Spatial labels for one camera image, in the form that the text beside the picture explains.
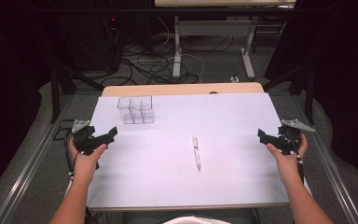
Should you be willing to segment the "person's right hand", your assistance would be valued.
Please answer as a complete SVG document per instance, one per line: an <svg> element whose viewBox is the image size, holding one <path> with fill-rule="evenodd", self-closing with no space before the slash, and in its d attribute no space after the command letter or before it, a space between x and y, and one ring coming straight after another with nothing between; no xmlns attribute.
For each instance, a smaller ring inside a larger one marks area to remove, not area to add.
<svg viewBox="0 0 358 224"><path fill-rule="evenodd" d="M283 184L287 188L294 185L302 186L302 178L300 177L297 167L297 157L303 159L308 149L308 140L305 134L301 134L300 148L298 153L293 155L283 155L279 149L272 144L267 144L267 149L276 160L278 172Z"/></svg>

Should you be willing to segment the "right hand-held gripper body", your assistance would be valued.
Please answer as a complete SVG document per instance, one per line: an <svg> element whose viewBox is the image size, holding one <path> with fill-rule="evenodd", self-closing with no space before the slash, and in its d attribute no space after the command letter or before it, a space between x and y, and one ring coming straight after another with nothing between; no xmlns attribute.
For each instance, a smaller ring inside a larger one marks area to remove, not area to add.
<svg viewBox="0 0 358 224"><path fill-rule="evenodd" d="M279 139L283 140L278 149L283 155L297 153L301 146L301 132L314 133L315 129L299 121L298 119L282 119L282 126L278 128Z"/></svg>

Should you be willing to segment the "white metal frame desk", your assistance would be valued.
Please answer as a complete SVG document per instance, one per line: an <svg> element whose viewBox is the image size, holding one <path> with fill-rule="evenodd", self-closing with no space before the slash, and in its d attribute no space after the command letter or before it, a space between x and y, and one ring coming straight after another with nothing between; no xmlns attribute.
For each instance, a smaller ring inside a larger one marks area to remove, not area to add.
<svg viewBox="0 0 358 224"><path fill-rule="evenodd" d="M291 9L296 0L155 0L156 7L168 9ZM181 60L184 54L180 46L182 36L242 36L245 46L241 49L241 57L248 78L254 79L255 72L249 57L255 37L257 16L247 16L246 20L211 20L195 19L182 20L174 17L175 55L173 64L173 77L181 76Z"/></svg>

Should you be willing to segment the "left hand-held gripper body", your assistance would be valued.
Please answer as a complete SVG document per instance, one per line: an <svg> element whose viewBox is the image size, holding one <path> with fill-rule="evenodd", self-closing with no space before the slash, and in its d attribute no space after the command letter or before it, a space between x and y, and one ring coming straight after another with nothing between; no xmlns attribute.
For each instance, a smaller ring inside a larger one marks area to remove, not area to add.
<svg viewBox="0 0 358 224"><path fill-rule="evenodd" d="M95 147L92 146L94 132L95 128L90 126L89 120L76 119L74 121L71 133L75 140L76 149L81 154L90 155L95 150Z"/></svg>

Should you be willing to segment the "aluminium floor rail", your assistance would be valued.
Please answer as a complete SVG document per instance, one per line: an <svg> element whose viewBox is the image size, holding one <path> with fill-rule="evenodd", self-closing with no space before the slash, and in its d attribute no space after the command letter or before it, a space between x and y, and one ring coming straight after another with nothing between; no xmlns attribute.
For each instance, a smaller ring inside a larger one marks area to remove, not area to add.
<svg viewBox="0 0 358 224"><path fill-rule="evenodd" d="M0 180L0 224L48 224L61 203L68 174L62 143L53 136L63 115L52 122L51 112L46 97Z"/></svg>
<svg viewBox="0 0 358 224"><path fill-rule="evenodd" d="M346 171L340 170L341 162L330 149L332 128L324 119L324 112L315 107L314 133L306 133L309 152L306 156L306 177L317 203L335 224L358 224L358 207L344 181Z"/></svg>

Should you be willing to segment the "black metal stand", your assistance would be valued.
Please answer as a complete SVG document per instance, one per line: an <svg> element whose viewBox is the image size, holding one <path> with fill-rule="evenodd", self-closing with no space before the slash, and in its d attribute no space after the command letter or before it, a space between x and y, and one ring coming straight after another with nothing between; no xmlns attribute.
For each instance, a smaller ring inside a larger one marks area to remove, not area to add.
<svg viewBox="0 0 358 224"><path fill-rule="evenodd" d="M60 89L63 89L66 93L69 94L76 93L76 86L72 80L72 77L79 79L97 91L102 91L104 89L103 85L98 84L90 78L83 76L75 69L72 69L63 63L55 63L50 69L52 97L51 123L54 123L61 114Z"/></svg>
<svg viewBox="0 0 358 224"><path fill-rule="evenodd" d="M272 87L281 84L289 77L290 78L297 77L298 84L295 85L294 83L292 83L289 92L291 95L299 95L302 90L306 92L304 113L309 123L311 125L314 125L315 122L313 119L313 96L314 96L315 69L316 67L312 63L308 65L295 66L293 69L289 70L286 74L281 75L277 79L263 85L262 88L264 91L267 91Z"/></svg>

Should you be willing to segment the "black computer tower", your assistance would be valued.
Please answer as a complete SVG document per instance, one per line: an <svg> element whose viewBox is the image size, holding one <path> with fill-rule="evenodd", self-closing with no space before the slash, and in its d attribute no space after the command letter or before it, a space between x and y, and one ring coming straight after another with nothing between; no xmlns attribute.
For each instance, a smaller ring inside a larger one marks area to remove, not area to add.
<svg viewBox="0 0 358 224"><path fill-rule="evenodd" d="M109 24L108 17L62 16L57 23L79 71L118 70L122 35Z"/></svg>

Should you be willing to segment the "person's white shirt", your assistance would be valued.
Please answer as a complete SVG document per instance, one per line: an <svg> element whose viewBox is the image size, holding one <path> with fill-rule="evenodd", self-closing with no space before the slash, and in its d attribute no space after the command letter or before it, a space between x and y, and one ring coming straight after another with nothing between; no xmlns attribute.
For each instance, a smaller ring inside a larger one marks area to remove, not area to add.
<svg viewBox="0 0 358 224"><path fill-rule="evenodd" d="M230 224L228 222L205 217L177 217L163 224Z"/></svg>

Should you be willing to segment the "person's left hand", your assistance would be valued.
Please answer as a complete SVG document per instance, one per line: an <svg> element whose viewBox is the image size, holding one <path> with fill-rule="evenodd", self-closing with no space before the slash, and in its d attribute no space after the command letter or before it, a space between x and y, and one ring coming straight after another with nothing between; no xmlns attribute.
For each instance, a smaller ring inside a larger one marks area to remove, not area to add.
<svg viewBox="0 0 358 224"><path fill-rule="evenodd" d="M92 154L83 155L76 149L74 138L70 139L69 150L74 170L73 181L76 185L86 187L90 185L94 176L97 161L101 158L106 149L107 145L102 145L96 148Z"/></svg>

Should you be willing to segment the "dark curtain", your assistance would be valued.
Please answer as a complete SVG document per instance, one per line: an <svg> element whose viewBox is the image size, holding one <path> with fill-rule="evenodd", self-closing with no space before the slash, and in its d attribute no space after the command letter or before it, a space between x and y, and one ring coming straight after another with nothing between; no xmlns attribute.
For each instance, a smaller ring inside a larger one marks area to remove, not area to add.
<svg viewBox="0 0 358 224"><path fill-rule="evenodd" d="M314 97L333 125L331 148L358 169L358 0L296 0L265 78L286 80L314 57Z"/></svg>
<svg viewBox="0 0 358 224"><path fill-rule="evenodd" d="M32 126L48 69L19 0L0 0L0 177Z"/></svg>

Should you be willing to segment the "clear plastic pen organizer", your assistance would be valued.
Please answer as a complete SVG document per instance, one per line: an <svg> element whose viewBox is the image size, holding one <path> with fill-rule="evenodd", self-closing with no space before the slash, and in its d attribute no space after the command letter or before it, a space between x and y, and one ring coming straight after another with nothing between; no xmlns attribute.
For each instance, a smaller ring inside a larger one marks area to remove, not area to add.
<svg viewBox="0 0 358 224"><path fill-rule="evenodd" d="M153 98L146 96L119 97L117 109L125 124L153 123Z"/></svg>

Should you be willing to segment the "white pen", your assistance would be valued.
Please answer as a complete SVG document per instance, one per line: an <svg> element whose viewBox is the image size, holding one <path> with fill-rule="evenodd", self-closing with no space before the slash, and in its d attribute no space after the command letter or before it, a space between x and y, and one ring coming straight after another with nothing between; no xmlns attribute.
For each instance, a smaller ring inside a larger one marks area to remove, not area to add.
<svg viewBox="0 0 358 224"><path fill-rule="evenodd" d="M198 145L198 139L196 136L193 136L193 148L194 148L194 154L195 154L197 168L200 171L201 163L200 163L199 145Z"/></svg>

